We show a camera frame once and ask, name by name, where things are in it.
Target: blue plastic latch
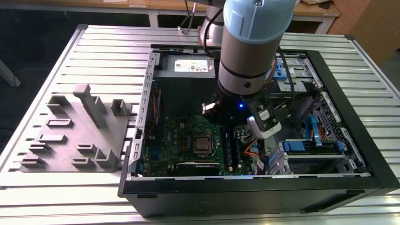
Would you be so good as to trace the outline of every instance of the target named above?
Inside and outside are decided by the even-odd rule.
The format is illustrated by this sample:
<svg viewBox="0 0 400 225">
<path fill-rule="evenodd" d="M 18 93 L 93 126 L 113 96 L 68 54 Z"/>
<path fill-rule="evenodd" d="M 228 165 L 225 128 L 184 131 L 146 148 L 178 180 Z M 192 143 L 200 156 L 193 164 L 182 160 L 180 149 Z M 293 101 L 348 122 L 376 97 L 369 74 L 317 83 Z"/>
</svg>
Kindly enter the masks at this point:
<svg viewBox="0 0 400 225">
<path fill-rule="evenodd" d="M 282 70 L 281 62 L 278 62 L 276 64 L 273 79 L 277 80 L 277 81 L 284 81 L 284 80 L 286 80 L 286 78 L 288 78 L 288 76 L 286 76 L 285 71 Z"/>
<path fill-rule="evenodd" d="M 342 142 L 336 142 L 336 146 L 337 146 L 338 152 L 342 153 L 344 150 L 345 150 L 344 143 Z"/>
<path fill-rule="evenodd" d="M 290 150 L 289 144 L 286 142 L 282 142 L 281 145 L 282 145 L 282 150 L 284 151 L 289 151 Z"/>
<path fill-rule="evenodd" d="M 305 151 L 302 141 L 286 141 L 292 151 Z"/>
<path fill-rule="evenodd" d="M 322 146 L 322 143 L 320 142 L 318 123 L 314 116 L 309 116 L 305 121 L 305 139 L 310 139 L 310 123 L 314 143 L 317 146 Z"/>
<path fill-rule="evenodd" d="M 270 163 L 273 162 L 274 157 L 276 157 L 276 155 L 274 155 L 274 153 L 273 153 L 272 156 L 270 156 L 269 159 L 268 159 L 268 165 L 270 165 Z"/>
</svg>

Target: rectangular slot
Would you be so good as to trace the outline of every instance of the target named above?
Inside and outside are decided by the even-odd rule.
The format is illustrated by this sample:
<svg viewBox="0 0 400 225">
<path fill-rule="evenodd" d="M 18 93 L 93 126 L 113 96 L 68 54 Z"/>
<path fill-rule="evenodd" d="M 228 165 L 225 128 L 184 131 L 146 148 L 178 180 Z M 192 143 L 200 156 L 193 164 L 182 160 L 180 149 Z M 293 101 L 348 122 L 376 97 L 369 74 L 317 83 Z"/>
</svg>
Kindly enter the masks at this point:
<svg viewBox="0 0 400 225">
<path fill-rule="evenodd" d="M 50 119 L 46 125 L 50 128 L 70 128 L 73 127 L 73 122 L 70 119 Z"/>
<path fill-rule="evenodd" d="M 66 136 L 65 135 L 40 135 L 37 141 L 41 143 L 65 143 Z"/>
<path fill-rule="evenodd" d="M 86 159 L 85 159 L 85 158 L 74 158 L 73 161 L 74 161 L 74 162 L 85 162 Z"/>
</svg>

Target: metal case frame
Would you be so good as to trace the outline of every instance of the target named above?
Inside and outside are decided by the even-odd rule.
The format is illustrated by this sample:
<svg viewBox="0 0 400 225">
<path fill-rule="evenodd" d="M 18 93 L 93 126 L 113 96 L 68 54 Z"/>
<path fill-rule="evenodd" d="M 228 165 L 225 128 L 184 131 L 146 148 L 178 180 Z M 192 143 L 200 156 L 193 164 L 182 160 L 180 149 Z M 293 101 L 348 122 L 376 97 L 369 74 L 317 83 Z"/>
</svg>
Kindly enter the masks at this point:
<svg viewBox="0 0 400 225">
<path fill-rule="evenodd" d="M 201 52 L 200 46 L 168 46 Z M 381 195 L 400 188 L 400 183 L 381 156 L 338 83 L 317 51 L 285 50 L 305 53 L 349 135 L 370 170 L 370 177 L 301 177 L 296 179 L 253 178 L 250 180 L 170 180 L 132 181 L 129 163 L 124 161 L 118 197 L 128 199 L 137 212 L 154 216 L 209 216 L 221 214 L 270 214 L 329 211 L 366 196 Z M 154 66 L 149 54 L 148 68 Z M 152 74 L 146 73 L 140 109 L 146 105 Z M 130 151 L 141 148 L 133 140 Z"/>
</svg>

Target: motherboard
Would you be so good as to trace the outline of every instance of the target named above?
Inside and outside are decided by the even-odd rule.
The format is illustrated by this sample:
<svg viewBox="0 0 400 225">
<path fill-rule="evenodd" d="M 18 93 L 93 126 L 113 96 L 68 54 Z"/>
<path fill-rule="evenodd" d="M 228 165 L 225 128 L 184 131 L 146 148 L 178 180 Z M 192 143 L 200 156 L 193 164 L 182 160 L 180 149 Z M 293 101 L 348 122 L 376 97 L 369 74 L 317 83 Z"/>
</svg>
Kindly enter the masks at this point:
<svg viewBox="0 0 400 225">
<path fill-rule="evenodd" d="M 229 148 L 234 145 L 237 152 L 242 152 L 240 149 L 249 144 L 249 131 L 240 126 L 232 130 L 232 134 L 226 135 L 225 132 L 201 116 L 165 117 L 160 137 L 153 135 L 148 139 L 142 176 L 189 175 L 190 171 L 204 173 L 204 176 L 250 174 L 250 158 L 240 157 Z M 180 168 L 188 174 L 180 174 Z"/>
</svg>

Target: cable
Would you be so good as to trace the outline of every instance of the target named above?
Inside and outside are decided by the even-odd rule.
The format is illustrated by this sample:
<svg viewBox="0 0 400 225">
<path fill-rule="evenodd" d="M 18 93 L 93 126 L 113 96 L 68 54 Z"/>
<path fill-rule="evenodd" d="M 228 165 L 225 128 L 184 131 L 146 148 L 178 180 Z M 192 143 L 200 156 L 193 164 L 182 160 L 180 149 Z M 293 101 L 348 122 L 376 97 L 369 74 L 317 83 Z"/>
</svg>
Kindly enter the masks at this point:
<svg viewBox="0 0 400 225">
<path fill-rule="evenodd" d="M 285 70 L 286 70 L 286 76 L 288 76 L 288 80 L 289 80 L 289 88 L 290 88 L 290 92 L 292 92 L 292 103 L 290 103 L 290 105 L 289 105 L 289 109 L 292 109 L 293 104 L 294 104 L 294 97 L 296 97 L 296 93 L 294 93 L 294 84 L 293 84 L 293 80 L 292 80 L 292 75 L 290 75 L 290 71 L 289 71 L 286 59 L 285 59 L 285 57 L 284 57 L 284 54 L 282 54 L 282 51 L 281 51 L 280 46 L 277 47 L 277 52 L 278 52 L 280 57 L 281 57 L 282 66 L 285 67 Z"/>
<path fill-rule="evenodd" d="M 17 74 L 17 73 L 24 72 L 24 71 L 28 71 L 28 70 L 34 70 L 34 69 L 50 70 L 49 68 L 26 68 L 26 69 L 21 69 L 21 70 L 13 72 L 13 74 Z"/>
<path fill-rule="evenodd" d="M 206 50 L 206 36 L 208 36 L 208 31 L 210 29 L 210 25 L 213 23 L 213 21 L 217 19 L 220 13 L 222 12 L 222 9 L 220 8 L 217 13 L 213 15 L 212 19 L 209 20 L 208 24 L 206 24 L 206 27 L 205 27 L 205 30 L 204 30 L 204 39 L 202 39 L 202 50 L 205 52 L 205 55 L 209 54 L 209 51 Z"/>
<path fill-rule="evenodd" d="M 189 6 L 188 6 L 188 1 L 185 0 L 185 6 L 186 6 L 186 12 L 188 12 L 188 15 L 190 15 L 190 12 L 189 12 Z"/>
<path fill-rule="evenodd" d="M 264 84 L 268 84 L 270 82 L 270 80 L 273 79 L 274 70 L 276 70 L 276 64 L 277 64 L 277 60 L 274 59 L 273 63 L 272 63 L 269 77 L 268 77 L 268 80 L 265 80 Z"/>
<path fill-rule="evenodd" d="M 274 110 L 277 110 L 280 107 L 282 107 L 282 105 L 286 104 L 290 100 L 292 100 L 292 98 L 286 99 L 282 103 L 280 103 L 280 104 L 274 107 Z"/>
<path fill-rule="evenodd" d="M 185 7 L 186 7 L 188 15 L 186 15 L 185 19 L 182 20 L 182 22 L 180 23 L 180 25 L 178 25 L 178 30 L 181 30 L 182 24 L 185 23 L 185 21 L 186 21 L 188 18 L 190 17 L 190 19 L 189 19 L 189 26 L 188 26 L 188 31 L 186 31 L 186 33 L 184 32 L 184 30 L 181 30 L 182 34 L 185 34 L 185 35 L 188 35 L 189 30 L 190 30 L 190 27 L 192 27 L 193 18 L 194 18 L 194 12 L 196 12 L 196 6 L 197 6 L 197 3 L 193 4 L 192 12 L 189 12 L 188 2 L 185 1 Z"/>
<path fill-rule="evenodd" d="M 189 33 L 189 30 L 190 30 L 190 27 L 192 27 L 192 23 L 193 23 L 193 17 L 194 17 L 194 12 L 196 12 L 196 6 L 197 6 L 197 3 L 193 4 L 193 10 L 192 10 L 190 18 L 189 18 L 189 26 L 188 26 L 186 35 L 188 35 L 188 33 Z"/>
<path fill-rule="evenodd" d="M 156 125 L 156 94 L 154 94 L 154 91 L 152 92 L 152 114 L 153 114 L 153 121 L 152 121 L 152 126 L 150 126 L 150 129 L 149 129 L 149 133 L 148 133 L 148 136 L 145 137 L 144 140 L 146 140 L 150 136 L 150 133 L 152 133 L 152 130 L 154 128 L 154 125 Z"/>
<path fill-rule="evenodd" d="M 254 156 L 254 157 L 260 157 L 260 155 L 258 155 L 257 153 L 254 153 L 254 152 L 248 152 L 249 149 L 250 149 L 250 147 L 253 146 L 253 144 L 254 144 L 256 142 L 257 142 L 257 139 L 254 139 L 254 140 L 250 142 L 249 146 L 248 146 L 246 149 L 244 150 L 244 154 L 245 154 L 245 155 Z"/>
</svg>

